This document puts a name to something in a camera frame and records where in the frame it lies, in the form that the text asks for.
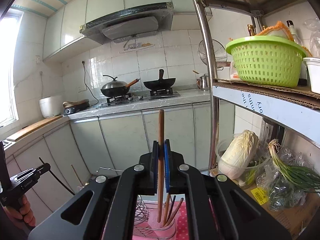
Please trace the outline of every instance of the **cutting board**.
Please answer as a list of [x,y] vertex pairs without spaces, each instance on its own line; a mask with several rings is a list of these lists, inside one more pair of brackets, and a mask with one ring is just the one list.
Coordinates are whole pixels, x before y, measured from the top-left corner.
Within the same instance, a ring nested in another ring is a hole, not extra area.
[[39,122],[36,122],[32,125],[29,125],[29,126],[23,128],[22,130],[14,133],[13,135],[10,135],[7,138],[7,140],[12,141],[12,142],[16,142],[16,141],[20,140],[21,138],[27,136],[28,134],[38,130],[39,128],[44,127],[45,125],[47,125],[55,120],[60,119],[61,117],[62,117],[62,115],[58,115],[58,116],[43,119]]

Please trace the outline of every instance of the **yellow price tag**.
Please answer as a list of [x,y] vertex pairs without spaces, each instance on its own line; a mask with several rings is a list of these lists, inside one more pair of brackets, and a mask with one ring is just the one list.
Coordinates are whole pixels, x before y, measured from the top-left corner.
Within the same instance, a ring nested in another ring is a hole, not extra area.
[[263,205],[268,201],[268,197],[266,196],[267,192],[261,188],[254,188],[253,190],[251,190],[251,193],[260,205]]

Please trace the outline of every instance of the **window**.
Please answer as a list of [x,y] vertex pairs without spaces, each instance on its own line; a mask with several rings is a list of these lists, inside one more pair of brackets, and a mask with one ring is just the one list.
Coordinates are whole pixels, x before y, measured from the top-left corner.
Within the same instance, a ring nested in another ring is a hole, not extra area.
[[13,60],[20,18],[19,14],[7,13],[0,21],[0,127],[18,119],[14,100]]

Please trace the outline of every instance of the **silver screw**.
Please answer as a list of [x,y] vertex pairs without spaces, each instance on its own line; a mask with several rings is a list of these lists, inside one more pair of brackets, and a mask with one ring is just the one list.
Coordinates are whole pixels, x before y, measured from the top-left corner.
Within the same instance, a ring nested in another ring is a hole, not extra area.
[[189,165],[188,164],[181,164],[179,166],[179,169],[182,171],[187,171],[187,170],[189,170]]
[[141,164],[137,164],[134,168],[135,171],[143,171],[144,170],[144,166]]
[[100,176],[96,177],[96,182],[98,182],[98,183],[103,183],[106,180],[107,180],[107,178],[105,176],[103,176],[103,175],[100,175]]
[[223,174],[219,174],[217,176],[217,180],[218,181],[221,181],[221,182],[225,182],[227,180],[227,176],[226,175],[223,175]]

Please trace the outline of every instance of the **green plastic colander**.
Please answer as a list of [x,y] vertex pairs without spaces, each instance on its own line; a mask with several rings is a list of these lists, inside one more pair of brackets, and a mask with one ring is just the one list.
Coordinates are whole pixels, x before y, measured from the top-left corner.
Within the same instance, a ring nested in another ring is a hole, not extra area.
[[236,39],[226,45],[243,81],[295,87],[298,85],[303,48],[293,41],[274,36]]

